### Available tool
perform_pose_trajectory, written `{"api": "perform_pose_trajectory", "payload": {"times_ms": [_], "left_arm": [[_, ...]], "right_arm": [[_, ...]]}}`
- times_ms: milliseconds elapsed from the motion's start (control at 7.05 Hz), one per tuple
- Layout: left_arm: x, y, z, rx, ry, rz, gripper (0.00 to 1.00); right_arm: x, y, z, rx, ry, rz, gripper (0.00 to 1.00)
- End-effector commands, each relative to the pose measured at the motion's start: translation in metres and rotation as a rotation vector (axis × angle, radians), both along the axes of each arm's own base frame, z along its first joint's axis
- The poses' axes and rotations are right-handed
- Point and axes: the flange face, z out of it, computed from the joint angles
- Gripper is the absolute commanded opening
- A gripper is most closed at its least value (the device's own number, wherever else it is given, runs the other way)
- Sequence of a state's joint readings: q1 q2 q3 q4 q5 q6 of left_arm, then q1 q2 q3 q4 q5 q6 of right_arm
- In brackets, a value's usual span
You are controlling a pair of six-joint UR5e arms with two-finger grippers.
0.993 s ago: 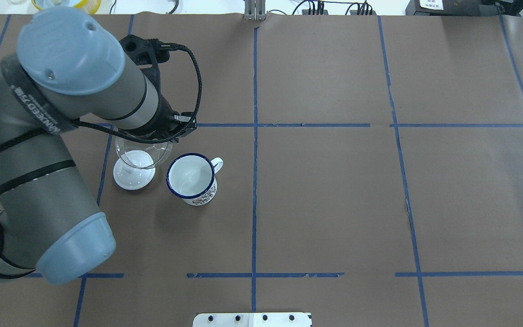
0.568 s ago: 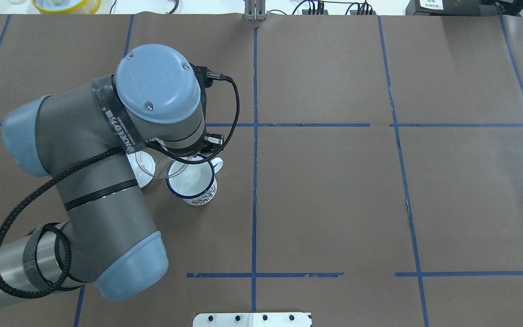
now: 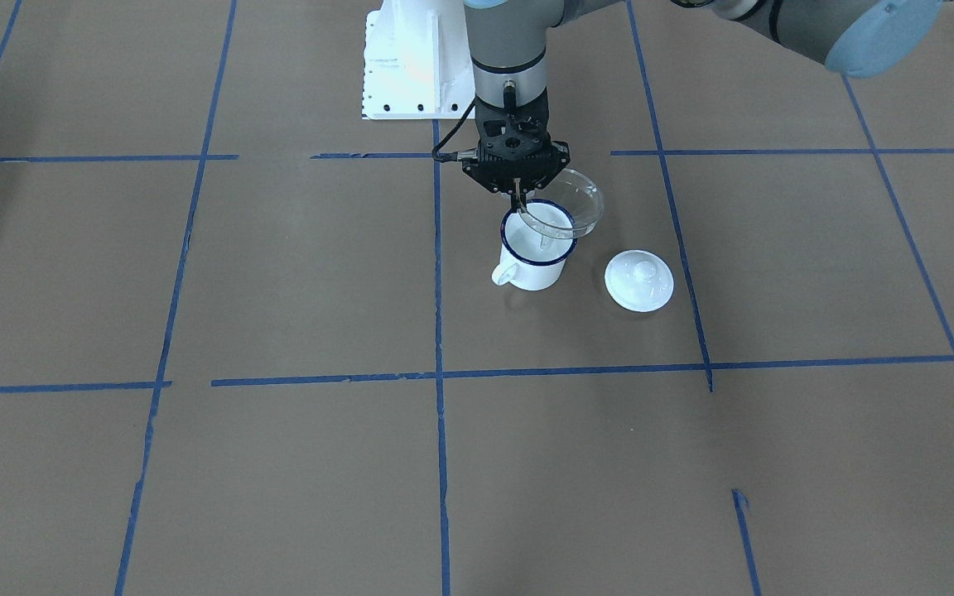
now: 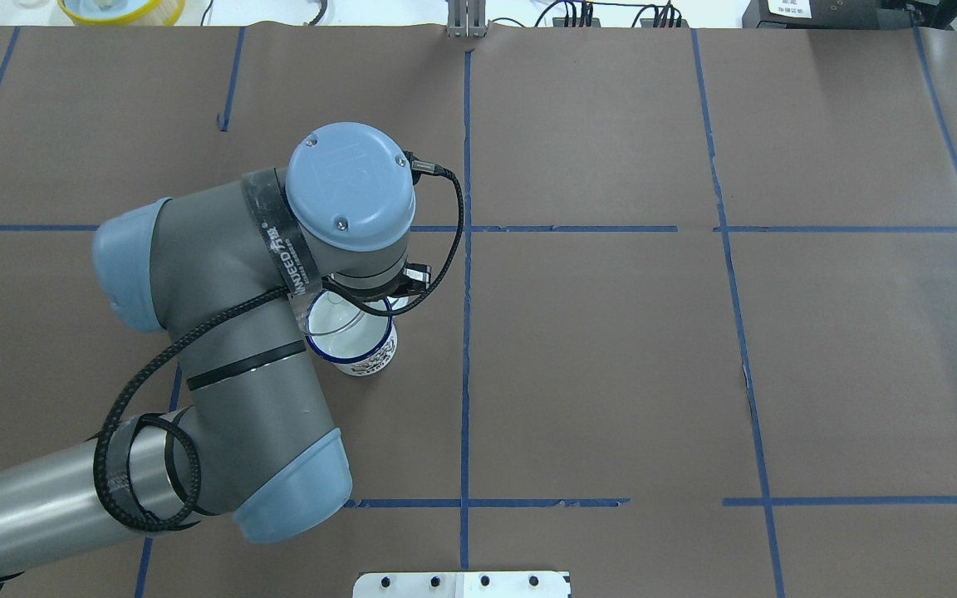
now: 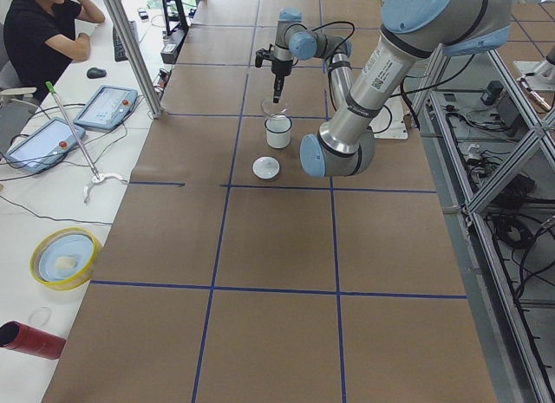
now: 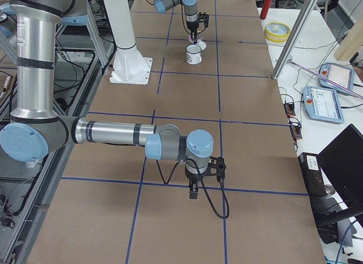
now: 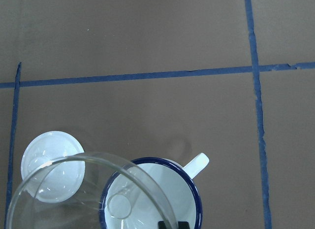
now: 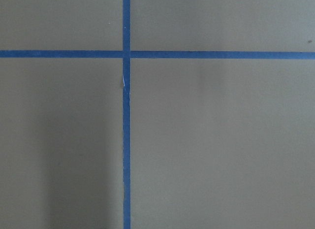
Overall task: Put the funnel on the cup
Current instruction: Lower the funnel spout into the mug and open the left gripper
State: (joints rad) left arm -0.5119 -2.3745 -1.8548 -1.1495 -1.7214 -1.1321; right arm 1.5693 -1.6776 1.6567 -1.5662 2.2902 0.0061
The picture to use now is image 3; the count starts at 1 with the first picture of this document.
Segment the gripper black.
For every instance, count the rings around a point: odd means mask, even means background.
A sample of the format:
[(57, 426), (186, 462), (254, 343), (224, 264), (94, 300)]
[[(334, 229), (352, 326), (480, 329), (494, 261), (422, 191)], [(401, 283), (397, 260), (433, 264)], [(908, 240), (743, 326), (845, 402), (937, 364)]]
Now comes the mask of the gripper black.
[(528, 195), (532, 190), (532, 181), (527, 178), (512, 178), (508, 196), (510, 196), (511, 214), (522, 214), (527, 210)]

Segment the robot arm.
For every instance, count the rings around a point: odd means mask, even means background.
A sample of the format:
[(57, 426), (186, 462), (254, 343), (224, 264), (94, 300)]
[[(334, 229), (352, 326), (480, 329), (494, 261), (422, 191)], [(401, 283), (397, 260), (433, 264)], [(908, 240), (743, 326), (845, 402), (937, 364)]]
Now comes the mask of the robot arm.
[[(547, 34), (605, 1), (465, 1), (479, 144), (463, 171), (514, 212), (545, 189), (571, 155), (547, 125)], [(938, 19), (939, 1), (681, 1), (712, 10), (846, 78), (874, 78), (903, 60)]]

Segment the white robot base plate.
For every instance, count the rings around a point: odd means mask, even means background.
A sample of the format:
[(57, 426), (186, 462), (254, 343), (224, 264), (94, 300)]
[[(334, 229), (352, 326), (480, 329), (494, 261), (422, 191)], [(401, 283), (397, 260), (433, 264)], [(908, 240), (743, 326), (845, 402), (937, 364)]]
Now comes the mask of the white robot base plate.
[(383, 1), (364, 34), (361, 117), (458, 118), (472, 102), (462, 1)]

